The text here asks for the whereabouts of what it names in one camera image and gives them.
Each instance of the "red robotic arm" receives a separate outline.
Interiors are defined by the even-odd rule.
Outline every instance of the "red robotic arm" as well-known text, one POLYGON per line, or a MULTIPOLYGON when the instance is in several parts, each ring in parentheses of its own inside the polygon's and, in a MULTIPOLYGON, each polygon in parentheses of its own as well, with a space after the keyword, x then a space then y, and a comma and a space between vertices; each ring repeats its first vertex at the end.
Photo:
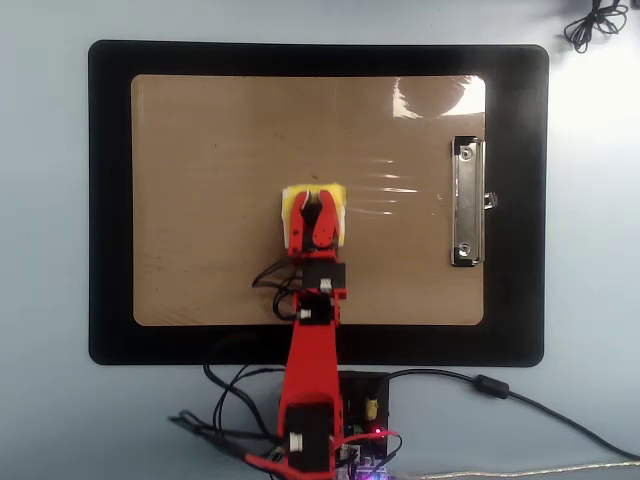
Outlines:
POLYGON ((335 450, 342 444, 342 399, 336 328, 339 301, 346 298, 345 265, 338 263, 339 214, 331 194, 299 193, 291 215, 289 257, 302 268, 294 294, 296 320, 278 434, 287 446, 285 463, 306 478, 335 477, 335 450))

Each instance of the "black cable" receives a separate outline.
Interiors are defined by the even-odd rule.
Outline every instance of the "black cable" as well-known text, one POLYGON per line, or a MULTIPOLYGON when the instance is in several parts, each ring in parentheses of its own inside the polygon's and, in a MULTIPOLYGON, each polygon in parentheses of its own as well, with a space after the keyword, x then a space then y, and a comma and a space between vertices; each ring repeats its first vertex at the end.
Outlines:
MULTIPOLYGON (((240 390, 238 387, 228 384, 224 382, 222 379, 220 379, 216 374, 213 373, 210 365, 203 365, 203 370, 209 380, 211 380, 213 383, 218 385, 220 388, 224 389, 223 396, 225 398, 228 393, 231 393, 236 397, 238 397, 240 400, 242 400, 242 402, 244 402, 247 408, 249 408, 249 411, 253 415, 253 418, 255 419, 256 423, 258 424, 258 428, 264 434, 266 439, 269 440, 274 445, 279 444, 278 438, 275 435, 273 435, 271 432, 269 432, 269 429, 264 423, 264 420, 262 419, 262 415, 260 414, 258 407, 256 406, 255 402, 251 399, 251 397, 249 397, 249 395, 247 395, 244 391, 240 390)), ((246 376, 245 377, 239 376, 237 379, 235 379, 236 382, 241 378, 246 378, 246 376)))
POLYGON ((230 392, 230 389, 233 387, 235 383, 238 382, 239 378, 242 376, 242 374, 247 368, 249 368, 249 365, 245 365, 240 370, 238 370, 238 373, 236 373, 235 377, 233 377, 231 382, 229 382, 229 386, 225 388, 224 391, 222 392, 222 395, 220 395, 220 398, 218 399, 218 403, 216 403, 216 406, 213 409, 213 418, 211 423, 213 424, 213 426, 216 427, 216 429, 218 430, 222 438, 225 438, 225 435, 222 429, 222 407, 224 405, 224 401, 227 398, 227 394, 230 392))
POLYGON ((396 448, 395 448, 395 449, 394 449, 394 450, 393 450, 389 455, 387 455, 386 457, 384 457, 384 458, 382 459, 382 461, 381 461, 380 463, 378 463, 378 465, 376 465, 376 466, 374 467, 374 469, 373 469, 373 470, 371 470, 371 473, 369 474, 369 476, 370 476, 370 477, 375 478, 375 477, 374 477, 374 475, 375 475, 376 473, 378 473, 378 471, 379 471, 382 467, 384 467, 387 463, 389 463, 391 460, 393 460, 393 459, 394 459, 394 457, 396 456, 396 454, 397 454, 397 453, 400 451, 400 449, 402 448, 402 437, 401 437, 400 435, 398 435, 398 440, 400 440, 400 443, 398 444, 398 446, 397 446, 397 447, 396 447, 396 448))
POLYGON ((629 7, 620 5, 620 0, 613 0, 607 7, 601 4, 602 0, 593 0, 591 12, 564 28, 564 38, 578 53, 585 53, 589 48, 594 28, 605 35, 617 35, 627 24, 629 7), (622 17, 622 25, 617 26, 610 20, 616 17, 622 17))
MULTIPOLYGON (((243 373, 247 368, 249 368, 250 365, 245 365, 244 367, 242 367, 240 370, 238 370, 238 373, 235 375, 235 377, 233 378, 233 380, 231 380, 231 382, 229 382, 229 388, 225 388, 224 392, 222 393, 222 395, 220 396, 220 398, 218 399, 218 403, 215 406, 215 409, 213 410, 213 421, 212 424, 217 428, 217 430, 220 432, 220 435, 222 437, 224 437, 225 435, 225 430, 222 428, 222 408, 224 405, 224 401, 227 397, 227 394, 230 392, 230 388, 233 387, 236 383, 238 383, 240 380, 244 379, 244 378, 248 378, 248 377, 253 377, 254 375, 260 375, 263 373, 273 373, 273 372, 284 372, 285 369, 282 367, 262 367, 262 368, 257 368, 255 370, 252 370, 250 372, 247 373, 243 373)), ((269 439, 268 437, 266 437, 264 434, 262 434, 262 439, 269 439)))
POLYGON ((607 442, 605 439, 603 439, 596 433, 592 432, 587 427, 579 424, 578 422, 565 417, 564 415, 556 412, 555 410, 550 409, 545 405, 542 405, 541 403, 536 402, 535 400, 525 397, 524 395, 521 395, 519 393, 512 392, 509 389, 509 385, 507 383, 501 382, 499 380, 495 380, 493 378, 490 378, 484 375, 477 375, 475 378, 473 378, 467 375, 463 375, 461 373, 451 372, 448 370, 441 370, 436 368, 412 368, 408 370, 400 370, 398 372, 390 373, 389 375, 386 375, 385 377, 381 378, 377 383, 376 393, 385 382, 388 382, 394 378, 401 377, 404 375, 439 375, 444 377, 455 378, 456 380, 461 380, 461 381, 472 384, 473 387, 481 393, 486 393, 488 395, 494 396, 496 398, 502 398, 502 399, 505 399, 508 397, 515 398, 516 400, 526 403, 527 405, 538 409, 539 411, 555 418, 556 420, 561 421, 565 425, 570 426, 574 430, 582 433, 583 435, 590 438, 591 440, 593 440, 594 442, 596 442, 597 444, 606 448, 609 451, 617 453, 618 455, 621 455, 630 460, 635 460, 635 461, 640 460, 640 455, 627 452, 626 450, 623 450, 621 448, 616 447, 615 445, 612 445, 611 443, 607 442))
POLYGON ((519 393, 515 393, 515 392, 509 392, 509 396, 512 398, 515 398, 516 400, 520 400, 521 402, 526 403, 527 405, 533 408, 537 408, 541 412, 546 413, 547 415, 557 420, 560 420, 561 422, 565 423, 566 425, 569 425, 570 427, 582 433, 583 435, 586 435, 594 442, 600 444, 601 446, 603 446, 608 450, 611 450, 612 452, 617 453, 618 455, 628 458, 629 460, 636 460, 636 461, 640 460, 640 455, 627 452, 626 450, 622 450, 621 448, 618 448, 615 445, 612 445, 611 443, 607 442, 604 438, 600 437, 599 435, 589 430, 587 427, 580 425, 578 422, 575 422, 574 420, 571 420, 570 418, 565 417, 564 415, 556 412, 555 410, 551 410, 549 407, 542 405, 541 403, 538 403, 535 400, 532 400, 528 397, 525 397, 524 395, 520 395, 519 393))
POLYGON ((441 370, 438 368, 408 368, 406 370, 398 370, 397 372, 385 375, 376 384, 376 389, 372 392, 372 398, 377 397, 378 391, 385 383, 393 380, 397 377, 404 377, 405 375, 438 375, 441 377, 451 377, 465 382, 473 383, 473 378, 463 375, 457 372, 450 372, 448 370, 441 370))

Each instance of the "white table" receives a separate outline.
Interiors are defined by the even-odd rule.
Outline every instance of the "white table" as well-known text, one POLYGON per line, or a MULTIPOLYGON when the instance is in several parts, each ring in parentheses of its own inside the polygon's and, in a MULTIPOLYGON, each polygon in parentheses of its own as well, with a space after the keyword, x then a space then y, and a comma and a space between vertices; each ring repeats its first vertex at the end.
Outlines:
MULTIPOLYGON (((588 0, 1 4, 1 478, 266 478, 164 420, 183 407, 212 409, 217 392, 199 368, 99 367, 87 354, 87 50, 101 38, 544 46, 546 355, 532 369, 483 373, 640 451, 640 12, 580 56, 557 35, 588 0)), ((248 387, 272 418, 278 388, 266 378, 248 387)), ((446 379, 394 381, 391 425, 405 440, 396 470, 615 459, 516 402, 467 392, 446 379)), ((237 404, 226 412, 248 418, 237 404)))

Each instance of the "yellow block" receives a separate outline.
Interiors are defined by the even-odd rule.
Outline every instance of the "yellow block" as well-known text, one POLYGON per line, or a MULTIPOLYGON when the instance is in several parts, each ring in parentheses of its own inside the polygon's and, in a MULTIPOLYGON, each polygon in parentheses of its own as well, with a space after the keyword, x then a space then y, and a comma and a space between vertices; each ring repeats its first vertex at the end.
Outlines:
POLYGON ((345 231, 345 207, 347 205, 347 189, 339 183, 328 183, 325 185, 313 185, 311 183, 303 183, 300 185, 292 185, 282 190, 282 226, 284 228, 284 246, 289 248, 289 229, 291 226, 291 211, 293 210, 293 202, 300 192, 309 191, 311 197, 317 197, 321 190, 328 191, 336 202, 338 210, 338 219, 340 220, 340 235, 338 237, 338 246, 344 245, 345 231))

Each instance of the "circuit board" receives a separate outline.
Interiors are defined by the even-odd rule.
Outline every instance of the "circuit board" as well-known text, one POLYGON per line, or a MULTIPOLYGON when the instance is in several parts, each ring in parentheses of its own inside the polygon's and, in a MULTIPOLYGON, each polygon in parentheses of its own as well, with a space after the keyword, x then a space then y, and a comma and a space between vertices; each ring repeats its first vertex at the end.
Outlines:
MULTIPOLYGON (((377 415, 367 417, 367 400, 377 390, 384 373, 340 372, 340 393, 344 417, 344 436, 373 433, 386 430, 389 424, 389 385, 385 383, 377 391, 377 415)), ((370 477, 375 466, 387 456, 387 439, 364 440, 344 445, 338 458, 337 480, 364 480, 370 477)), ((386 468, 376 473, 377 480, 386 480, 386 468)))

